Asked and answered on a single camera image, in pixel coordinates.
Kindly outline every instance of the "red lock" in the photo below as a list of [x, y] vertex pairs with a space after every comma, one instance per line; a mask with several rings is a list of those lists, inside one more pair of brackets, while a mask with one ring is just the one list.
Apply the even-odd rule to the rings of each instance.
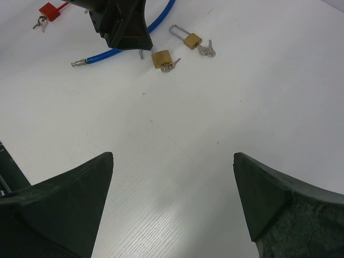
[[55, 6], [53, 6], [51, 3], [46, 3], [44, 6], [42, 6], [39, 9], [40, 13], [47, 17], [49, 22], [52, 22], [55, 20], [58, 16], [60, 16], [60, 11]]

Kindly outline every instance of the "padlock shackle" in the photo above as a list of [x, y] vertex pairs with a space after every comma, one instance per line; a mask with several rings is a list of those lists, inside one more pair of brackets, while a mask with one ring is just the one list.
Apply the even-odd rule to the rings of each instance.
[[174, 36], [178, 37], [181, 40], [185, 40], [182, 36], [178, 35], [176, 32], [173, 31], [173, 28], [178, 28], [179, 30], [185, 32], [187, 35], [190, 35], [191, 33], [188, 32], [186, 29], [180, 27], [179, 25], [171, 25], [170, 28], [168, 29], [170, 33], [172, 33]]

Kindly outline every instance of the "key set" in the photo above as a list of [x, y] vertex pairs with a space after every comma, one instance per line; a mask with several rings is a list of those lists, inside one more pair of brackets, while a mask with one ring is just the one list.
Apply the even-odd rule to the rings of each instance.
[[[174, 31], [175, 28], [181, 30], [188, 36], [186, 38], [183, 38], [182, 36], [180, 36]], [[194, 50], [197, 48], [200, 55], [202, 56], [208, 56], [210, 58], [213, 58], [216, 55], [216, 52], [214, 51], [212, 47], [211, 40], [209, 40], [209, 45], [204, 47], [201, 45], [202, 39], [198, 35], [188, 32], [187, 30], [180, 27], [179, 25], [172, 25], [169, 28], [169, 32], [175, 35], [176, 37], [178, 37], [179, 39], [183, 40], [184, 44], [189, 49]], [[168, 50], [154, 52], [153, 48], [151, 52], [152, 52], [152, 60], [153, 60], [154, 67], [155, 69], [160, 69], [163, 73], [169, 73], [170, 71], [172, 71], [176, 67], [177, 63], [181, 60], [180, 58], [178, 58], [177, 61], [173, 62]], [[143, 55], [142, 50], [139, 50], [139, 54], [140, 54], [140, 58], [143, 60], [144, 55]]]

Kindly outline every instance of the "black object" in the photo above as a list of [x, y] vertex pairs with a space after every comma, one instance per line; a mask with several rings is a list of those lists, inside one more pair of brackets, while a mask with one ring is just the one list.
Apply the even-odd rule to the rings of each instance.
[[234, 174], [261, 258], [344, 257], [344, 195], [273, 170], [243, 154]]
[[[4, 174], [3, 168], [10, 164], [12, 171], [18, 173], [14, 161], [2, 157], [1, 175], [9, 175]], [[14, 174], [18, 185], [11, 179], [8, 186], [16, 191], [10, 189], [0, 198], [0, 256], [91, 257], [112, 170], [112, 154], [104, 153], [71, 171], [23, 189], [18, 188], [24, 185], [25, 176]]]
[[90, 10], [97, 33], [108, 47], [151, 50], [145, 21], [146, 0], [64, 0]]

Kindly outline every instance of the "padlock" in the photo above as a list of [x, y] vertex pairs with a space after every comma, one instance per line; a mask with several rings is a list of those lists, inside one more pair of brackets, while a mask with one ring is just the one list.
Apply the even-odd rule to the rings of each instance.
[[170, 52], [168, 50], [154, 52], [152, 49], [152, 60], [155, 69], [160, 69], [164, 65], [172, 66], [173, 64]]
[[[175, 33], [173, 31], [173, 28], [178, 28], [179, 30], [185, 32], [188, 36], [186, 38], [183, 38], [179, 34]], [[188, 32], [186, 29], [180, 27], [179, 25], [172, 25], [169, 28], [169, 31], [179, 39], [183, 40], [184, 44], [191, 50], [194, 50], [197, 46], [200, 46], [202, 43], [202, 39], [198, 35]]]

